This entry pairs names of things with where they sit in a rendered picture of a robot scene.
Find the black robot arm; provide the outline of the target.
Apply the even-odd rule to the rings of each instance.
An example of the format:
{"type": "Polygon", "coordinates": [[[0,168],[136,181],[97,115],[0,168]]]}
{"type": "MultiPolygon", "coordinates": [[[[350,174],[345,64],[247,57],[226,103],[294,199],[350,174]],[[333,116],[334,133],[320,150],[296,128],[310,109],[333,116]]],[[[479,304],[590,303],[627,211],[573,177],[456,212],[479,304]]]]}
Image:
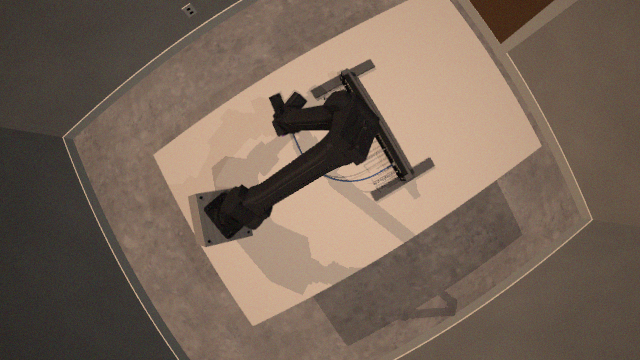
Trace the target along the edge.
{"type": "Polygon", "coordinates": [[[235,186],[204,208],[225,238],[232,238],[244,226],[257,229],[270,217],[273,205],[328,172],[366,161],[374,137],[381,130],[380,119],[355,92],[350,94],[346,90],[333,92],[323,105],[308,108],[303,108],[307,100],[297,92],[285,104],[280,93],[269,97],[274,121],[290,134],[302,130],[329,132],[262,183],[249,189],[235,186]]]}

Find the black patch panel rack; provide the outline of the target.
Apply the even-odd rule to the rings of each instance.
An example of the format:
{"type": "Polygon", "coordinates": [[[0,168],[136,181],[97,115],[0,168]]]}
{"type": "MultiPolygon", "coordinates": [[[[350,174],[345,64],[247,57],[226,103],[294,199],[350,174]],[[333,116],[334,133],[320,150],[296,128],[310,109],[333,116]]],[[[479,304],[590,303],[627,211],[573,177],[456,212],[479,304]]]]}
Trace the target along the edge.
{"type": "MultiPolygon", "coordinates": [[[[384,196],[388,195],[389,193],[393,192],[394,190],[398,189],[399,187],[403,186],[404,184],[408,183],[409,181],[413,180],[419,175],[423,174],[427,170],[431,169],[435,165],[430,157],[427,160],[423,161],[422,163],[412,168],[402,148],[397,142],[395,136],[393,135],[392,131],[390,130],[389,126],[387,125],[386,121],[384,120],[383,116],[378,110],[377,106],[375,105],[372,98],[368,94],[367,90],[365,89],[360,79],[358,78],[359,75],[365,73],[366,71],[374,67],[375,65],[373,64],[371,59],[369,59],[351,68],[350,70],[347,68],[341,71],[340,75],[314,88],[313,90],[311,90],[311,92],[316,99],[343,84],[344,86],[338,88],[337,90],[345,87],[344,89],[346,89],[349,93],[355,92],[366,103],[366,105],[379,117],[380,119],[379,124],[381,125],[381,130],[375,138],[377,139],[378,143],[380,144],[383,150],[379,151],[373,156],[385,150],[384,153],[387,156],[389,162],[390,163],[393,162],[391,165],[389,165],[389,167],[391,166],[393,167],[393,169],[396,171],[396,172],[394,171],[393,174],[396,173],[398,177],[388,182],[387,184],[383,185],[382,187],[378,188],[377,190],[371,192],[374,200],[378,201],[379,199],[383,198],[384,196]],[[388,157],[388,154],[391,155],[391,156],[389,155],[390,158],[388,157]]],[[[337,90],[333,92],[336,92],[337,90]]],[[[373,156],[371,156],[370,158],[372,158],[373,156]]],[[[366,159],[366,161],[368,159],[366,159]]],[[[376,183],[387,179],[393,174],[392,173],[389,174],[388,176],[377,181],[376,183]]],[[[374,183],[374,185],[376,185],[376,183],[374,183]]]]}

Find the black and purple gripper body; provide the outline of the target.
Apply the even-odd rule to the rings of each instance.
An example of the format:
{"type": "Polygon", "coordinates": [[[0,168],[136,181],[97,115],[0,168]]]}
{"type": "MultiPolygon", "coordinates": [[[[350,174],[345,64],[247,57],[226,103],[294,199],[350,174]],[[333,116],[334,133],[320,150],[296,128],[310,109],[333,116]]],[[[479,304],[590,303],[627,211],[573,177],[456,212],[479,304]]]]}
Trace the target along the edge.
{"type": "Polygon", "coordinates": [[[279,136],[279,137],[280,137],[280,136],[281,136],[281,135],[283,135],[283,134],[284,134],[284,135],[289,134],[289,133],[288,133],[284,128],[282,128],[282,127],[278,126],[274,120],[272,121],[272,124],[273,124],[273,126],[274,126],[274,129],[275,129],[275,131],[276,131],[277,136],[279,136]]]}

